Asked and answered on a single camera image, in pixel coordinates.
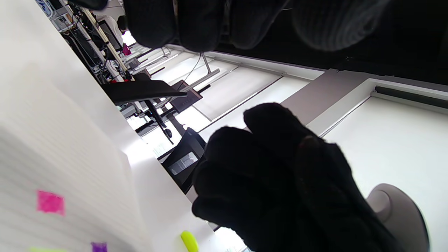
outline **purple sticky note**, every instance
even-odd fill
[[[107,243],[91,243],[91,244],[92,244],[92,252],[108,252]]]

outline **knitted glove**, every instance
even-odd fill
[[[279,104],[244,114],[251,132],[216,131],[195,168],[193,213],[257,252],[401,252],[335,144]]]

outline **pink object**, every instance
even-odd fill
[[[125,56],[131,55],[131,50],[129,50],[129,47],[126,44],[123,44],[123,54]]]
[[[48,191],[37,191],[37,210],[65,216],[64,198]]]

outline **pink sticky note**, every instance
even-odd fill
[[[65,216],[64,198],[48,191],[37,191],[37,210]]]

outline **yellow highlighter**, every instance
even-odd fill
[[[189,231],[183,231],[181,234],[182,241],[184,241],[185,247],[188,252],[198,252],[199,246],[194,235]]]

